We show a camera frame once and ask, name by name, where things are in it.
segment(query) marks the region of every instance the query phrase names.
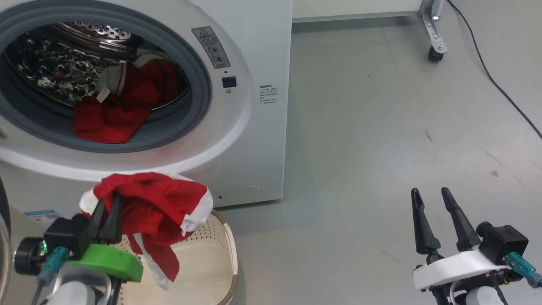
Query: stainless steel drum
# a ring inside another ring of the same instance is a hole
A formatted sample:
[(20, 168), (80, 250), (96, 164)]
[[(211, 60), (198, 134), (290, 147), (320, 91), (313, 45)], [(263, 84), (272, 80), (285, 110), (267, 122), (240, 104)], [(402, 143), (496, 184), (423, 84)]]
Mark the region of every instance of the stainless steel drum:
[[(57, 23), (19, 36), (4, 51), (4, 57), (32, 89), (73, 107), (94, 93), (105, 69), (133, 62), (140, 47), (158, 49), (139, 36), (106, 24)], [(179, 100), (190, 89), (183, 69), (179, 65), (176, 69), (179, 96), (155, 109)]]

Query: front-loading washing machine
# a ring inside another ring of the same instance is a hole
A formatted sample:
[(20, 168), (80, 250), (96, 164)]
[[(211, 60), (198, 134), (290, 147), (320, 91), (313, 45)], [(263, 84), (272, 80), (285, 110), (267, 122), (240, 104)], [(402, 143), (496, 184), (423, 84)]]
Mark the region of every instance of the front-loading washing machine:
[[(0, 176), (21, 212), (79, 212), (113, 173), (180, 173), (215, 206), (282, 197), (292, 0), (2, 0)], [(139, 50), (179, 95), (126, 143), (74, 134), (74, 105)]]

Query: white wall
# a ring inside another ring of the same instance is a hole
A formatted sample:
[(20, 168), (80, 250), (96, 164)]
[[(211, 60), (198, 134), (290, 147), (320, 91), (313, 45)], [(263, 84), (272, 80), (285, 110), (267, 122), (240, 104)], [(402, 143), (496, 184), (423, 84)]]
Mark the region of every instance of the white wall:
[(422, 0), (294, 0), (294, 22), (411, 15)]

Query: clothing tag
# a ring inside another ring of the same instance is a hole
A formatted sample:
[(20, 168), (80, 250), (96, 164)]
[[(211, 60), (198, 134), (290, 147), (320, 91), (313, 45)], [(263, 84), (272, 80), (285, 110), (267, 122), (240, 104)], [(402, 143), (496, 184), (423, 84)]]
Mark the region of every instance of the clothing tag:
[(109, 90), (107, 87), (104, 87), (100, 93), (98, 94), (98, 96), (96, 96), (96, 99), (100, 102), (100, 103), (103, 103), (104, 100), (107, 98), (107, 96), (111, 93), (111, 90)]

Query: power cord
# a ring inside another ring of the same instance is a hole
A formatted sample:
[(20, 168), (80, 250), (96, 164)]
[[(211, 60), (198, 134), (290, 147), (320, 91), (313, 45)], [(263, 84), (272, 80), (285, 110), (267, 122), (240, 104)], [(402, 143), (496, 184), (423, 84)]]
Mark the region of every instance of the power cord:
[(473, 30), (470, 28), (470, 24), (467, 22), (467, 19), (465, 18), (465, 16), (463, 16), (463, 13), (455, 6), (455, 4), (453, 4), (451, 2), (451, 0), (447, 0), (447, 1), (448, 1), (448, 3), (450, 3), (451, 7), (454, 8), (454, 10), (456, 10), (459, 15), (461, 15), (461, 18), (463, 18), (463, 21), (465, 21), (465, 24), (469, 28), (470, 35), (473, 38), (474, 47), (476, 48), (476, 52), (478, 53), (478, 58), (480, 58), (480, 62), (482, 63), (482, 67), (486, 71), (486, 74), (487, 74), (487, 77), (489, 77), (489, 80), (508, 99), (508, 101), (512, 104), (512, 106), (514, 106), (514, 108), (525, 118), (525, 120), (529, 123), (529, 125), (536, 131), (538, 136), (540, 138), (542, 138), (542, 134), (540, 133), (538, 128), (534, 125), (534, 123), (531, 121), (531, 119), (529, 119), (529, 117), (515, 104), (514, 100), (506, 93), (506, 91), (504, 91), (501, 88), (501, 86), (499, 86), (499, 84), (497, 84), (497, 82), (493, 79), (493, 77), (491, 76), (491, 74), (487, 70), (486, 64), (484, 63), (484, 61), (482, 59), (482, 55), (480, 54), (480, 50), (478, 50), (478, 44), (476, 43), (476, 39), (474, 38)]
[(40, 298), (41, 290), (45, 286), (45, 282), (40, 282), (37, 286), (36, 293), (34, 294), (34, 299), (32, 299), (31, 305), (37, 305), (37, 300)]
[(497, 290), (497, 294), (499, 295), (499, 299), (501, 299), (501, 302), (504, 305), (508, 305), (508, 302), (506, 302), (505, 296), (502, 294), (501, 288), (499, 287), (499, 284), (497, 283), (497, 274), (494, 272), (491, 273), (491, 282), (493, 282), (493, 288)]

